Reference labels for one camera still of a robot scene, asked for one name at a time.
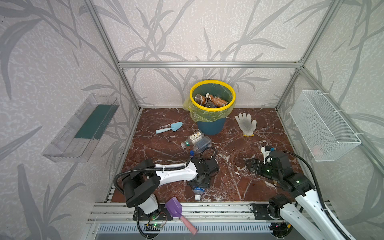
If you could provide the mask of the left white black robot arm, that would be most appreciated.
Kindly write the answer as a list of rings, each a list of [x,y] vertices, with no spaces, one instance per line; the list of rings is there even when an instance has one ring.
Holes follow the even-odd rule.
[[[128,208],[141,209],[148,217],[157,216],[161,208],[154,194],[156,189],[180,181],[186,181],[193,190],[208,189],[211,178],[220,170],[216,156],[214,147],[206,147],[200,154],[192,154],[185,163],[161,165],[147,159],[115,175],[113,184],[125,196]]]

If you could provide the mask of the clear bottle blue white label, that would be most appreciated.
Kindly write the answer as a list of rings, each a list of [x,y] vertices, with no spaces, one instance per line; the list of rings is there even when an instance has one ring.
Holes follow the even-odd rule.
[[[194,187],[193,189],[194,192],[194,199],[195,201],[201,201],[202,196],[205,194],[206,189],[202,187]]]

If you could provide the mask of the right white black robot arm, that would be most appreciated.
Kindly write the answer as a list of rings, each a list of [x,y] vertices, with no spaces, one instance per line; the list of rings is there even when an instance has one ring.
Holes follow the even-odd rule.
[[[352,240],[353,235],[326,205],[315,173],[309,163],[297,154],[262,147],[263,160],[248,159],[247,169],[255,175],[277,182],[290,194],[279,194],[266,207],[251,204],[255,218],[270,217],[283,220],[270,226],[273,236],[283,239],[296,229],[306,240]]]

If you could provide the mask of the clear bottle green cap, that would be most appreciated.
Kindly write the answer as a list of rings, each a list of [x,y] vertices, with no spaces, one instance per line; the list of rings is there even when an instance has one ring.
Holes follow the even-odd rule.
[[[196,133],[188,136],[187,140],[181,143],[181,147],[186,149],[189,146],[193,146],[197,142],[203,139],[205,135],[201,131],[197,131]]]

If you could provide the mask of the square clear bottle blue cap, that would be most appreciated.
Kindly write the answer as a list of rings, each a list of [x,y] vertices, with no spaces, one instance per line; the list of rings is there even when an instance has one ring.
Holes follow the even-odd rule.
[[[190,155],[194,156],[201,153],[204,149],[210,147],[212,145],[212,140],[209,137],[203,137],[196,144],[193,145],[192,150],[190,151]]]

